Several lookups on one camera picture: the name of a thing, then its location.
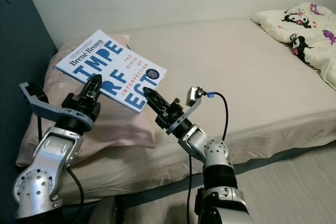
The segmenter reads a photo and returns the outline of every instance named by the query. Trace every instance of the robotic arm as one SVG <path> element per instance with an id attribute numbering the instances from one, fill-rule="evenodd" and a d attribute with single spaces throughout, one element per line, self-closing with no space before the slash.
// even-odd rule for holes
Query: robotic arm
<path id="1" fill-rule="evenodd" d="M 155 121 L 166 133 L 178 138 L 179 144 L 193 158 L 204 163 L 204 188 L 197 192 L 195 213 L 198 223 L 253 224 L 248 214 L 243 193 L 238 190 L 229 151 L 221 140 L 205 134 L 188 116 L 200 105 L 207 93 L 201 87 L 191 87 L 184 113 L 179 99 L 168 104 L 156 91 L 143 89 L 148 105 L 158 114 Z"/>
<path id="2" fill-rule="evenodd" d="M 33 162 L 16 179 L 13 187 L 19 204 L 16 218 L 23 223 L 63 223 L 62 199 L 57 196 L 61 176 L 70 167 L 82 144 L 82 135 L 90 131 L 100 112 L 97 102 L 101 75 L 93 76 L 78 95 L 68 94 L 62 108 L 48 103 L 37 83 L 20 84 L 33 112 L 51 121 L 33 154 Z"/>

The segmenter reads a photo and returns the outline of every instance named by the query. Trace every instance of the book cover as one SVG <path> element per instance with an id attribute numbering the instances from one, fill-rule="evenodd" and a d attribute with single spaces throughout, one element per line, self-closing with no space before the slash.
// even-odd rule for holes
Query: book cover
<path id="1" fill-rule="evenodd" d="M 155 89 L 166 70 L 122 46 L 101 30 L 64 57 L 56 68 L 86 83 L 102 75 L 101 93 L 140 113 L 147 103 L 142 89 Z"/>

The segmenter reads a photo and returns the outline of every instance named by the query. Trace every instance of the black cable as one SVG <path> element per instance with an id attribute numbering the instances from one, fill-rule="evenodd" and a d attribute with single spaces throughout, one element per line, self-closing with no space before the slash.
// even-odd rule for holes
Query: black cable
<path id="1" fill-rule="evenodd" d="M 188 197 L 187 197 L 187 224 L 190 224 L 189 203 L 190 203 L 192 178 L 193 178 L 193 172 L 192 172 L 192 166 L 191 166 L 191 156 L 189 155 L 189 190 L 188 190 Z"/>
<path id="2" fill-rule="evenodd" d="M 84 205 L 84 191 L 82 188 L 82 185 L 80 184 L 78 178 L 75 176 L 75 174 L 72 172 L 72 170 L 69 168 L 67 168 L 68 173 L 70 174 L 70 176 L 74 179 L 74 181 L 76 182 L 78 189 L 79 189 L 79 193 L 80 193 L 80 205 L 79 208 L 75 214 L 75 216 L 73 216 L 73 218 L 69 221 L 69 224 L 73 223 L 77 217 L 79 216 L 80 212 L 82 211 L 83 205 Z"/>
<path id="3" fill-rule="evenodd" d="M 224 102 L 224 107 L 225 107 L 225 127 L 224 127 L 224 133 L 223 133 L 223 137 L 222 137 L 222 140 L 224 141 L 225 136 L 226 136 L 226 131 L 227 131 L 227 124 L 228 124 L 228 121 L 229 121 L 229 111 L 228 111 L 228 108 L 227 108 L 227 102 L 226 102 L 225 97 L 221 93 L 218 93 L 218 92 L 209 92 L 209 93 L 216 94 L 216 95 L 220 96 L 223 99 L 223 102 Z"/>
<path id="4" fill-rule="evenodd" d="M 37 117 L 37 131 L 38 131 L 38 142 L 40 142 L 42 139 L 42 122 L 40 116 Z"/>

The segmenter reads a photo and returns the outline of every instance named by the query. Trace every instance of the blue wall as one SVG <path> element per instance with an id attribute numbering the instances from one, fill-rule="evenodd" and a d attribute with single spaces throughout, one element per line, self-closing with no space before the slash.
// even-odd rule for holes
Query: blue wall
<path id="1" fill-rule="evenodd" d="M 25 81 L 42 84 L 56 47 L 32 0 L 1 0 L 0 16 L 0 223 L 8 224 L 14 223 L 17 209 L 12 197 L 13 181 L 19 173 L 15 159 L 31 115 L 18 84 Z"/>

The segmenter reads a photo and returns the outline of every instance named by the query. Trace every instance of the patterned pillowcase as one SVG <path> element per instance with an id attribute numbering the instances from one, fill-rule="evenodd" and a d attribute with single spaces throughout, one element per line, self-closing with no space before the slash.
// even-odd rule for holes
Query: patterned pillowcase
<path id="1" fill-rule="evenodd" d="M 119 34 L 109 34 L 109 36 L 128 47 L 129 39 L 127 36 Z M 55 69 L 55 65 L 84 40 L 85 38 L 65 43 L 50 60 L 43 87 L 50 104 L 61 106 L 68 93 L 77 94 L 82 89 L 82 83 Z M 76 157 L 76 162 L 82 161 L 107 147 L 138 146 L 154 148 L 154 125 L 149 123 L 144 111 L 137 114 L 104 95 L 101 95 L 98 101 L 101 103 L 100 114 L 92 131 L 84 134 L 84 141 Z M 54 122 L 42 119 L 43 132 L 54 125 Z M 37 144 L 37 118 L 33 114 L 20 146 L 16 160 L 18 166 L 26 166 L 32 162 L 32 155 Z"/>

